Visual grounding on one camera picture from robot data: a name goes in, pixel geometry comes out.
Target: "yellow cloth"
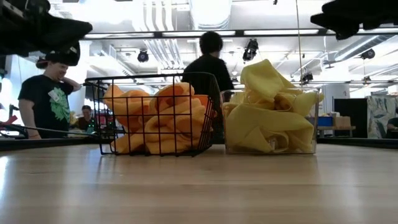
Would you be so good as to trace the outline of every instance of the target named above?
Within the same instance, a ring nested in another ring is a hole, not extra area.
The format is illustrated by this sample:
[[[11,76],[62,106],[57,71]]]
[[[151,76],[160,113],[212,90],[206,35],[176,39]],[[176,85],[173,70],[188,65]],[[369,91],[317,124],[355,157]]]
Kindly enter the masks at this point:
[[[244,67],[241,83],[245,92],[223,104],[230,149],[312,152],[314,127],[305,116],[323,95],[292,89],[268,60]]]
[[[119,153],[148,150],[151,154],[196,148],[205,122],[206,107],[212,108],[212,105],[208,105],[208,96],[194,94],[189,83],[165,86],[151,98],[140,90],[124,93],[116,85],[110,86],[104,96],[110,99],[104,99],[104,102],[113,109],[123,126],[130,127],[130,134],[112,142],[112,147]],[[127,112],[133,115],[129,119],[123,116]]]

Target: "cardboard box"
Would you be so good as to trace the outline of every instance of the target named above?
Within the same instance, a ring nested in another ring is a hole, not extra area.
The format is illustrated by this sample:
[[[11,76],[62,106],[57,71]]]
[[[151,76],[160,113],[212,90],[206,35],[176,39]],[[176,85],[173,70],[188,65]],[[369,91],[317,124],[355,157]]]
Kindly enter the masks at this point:
[[[333,125],[338,128],[349,128],[351,127],[351,118],[349,116],[335,117]]]

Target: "orange cloth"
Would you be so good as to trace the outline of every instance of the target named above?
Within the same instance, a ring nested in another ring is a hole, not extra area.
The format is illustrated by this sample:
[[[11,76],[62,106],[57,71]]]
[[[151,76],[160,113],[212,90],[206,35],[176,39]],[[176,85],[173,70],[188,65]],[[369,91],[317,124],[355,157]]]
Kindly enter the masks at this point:
[[[114,98],[113,106],[112,100],[104,100],[105,104],[113,109],[118,121],[125,127],[130,126],[132,133],[112,142],[111,145],[116,147],[119,153],[138,151],[143,149],[143,146],[146,146],[151,154],[194,149],[199,144],[206,107],[213,108],[213,105],[208,105],[208,96],[194,95],[195,91],[190,88],[189,83],[166,86],[152,98],[143,98],[142,96],[149,95],[139,90],[123,93],[117,86],[108,88],[105,97],[111,97],[112,91],[114,97],[138,96],[127,99],[128,107],[125,98]],[[140,116],[132,116],[129,119],[120,116],[125,115],[127,111],[129,114]]]

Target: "hat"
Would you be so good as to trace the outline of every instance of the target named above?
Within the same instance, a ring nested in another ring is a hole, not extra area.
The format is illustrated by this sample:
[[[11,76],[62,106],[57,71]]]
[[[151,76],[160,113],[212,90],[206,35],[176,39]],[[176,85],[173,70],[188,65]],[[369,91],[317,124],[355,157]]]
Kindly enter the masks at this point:
[[[36,62],[36,67],[44,69],[49,62],[62,63],[68,66],[76,66],[80,59],[80,44],[77,42],[64,52],[52,51],[45,55],[44,58],[39,58]]]

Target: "clear plastic bin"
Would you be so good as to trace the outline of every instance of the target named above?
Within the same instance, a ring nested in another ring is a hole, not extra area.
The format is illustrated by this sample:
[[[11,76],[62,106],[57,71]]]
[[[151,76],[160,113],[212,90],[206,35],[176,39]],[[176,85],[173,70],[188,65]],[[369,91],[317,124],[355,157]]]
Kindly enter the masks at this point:
[[[314,154],[318,88],[283,90],[271,100],[252,91],[221,93],[228,154]]]

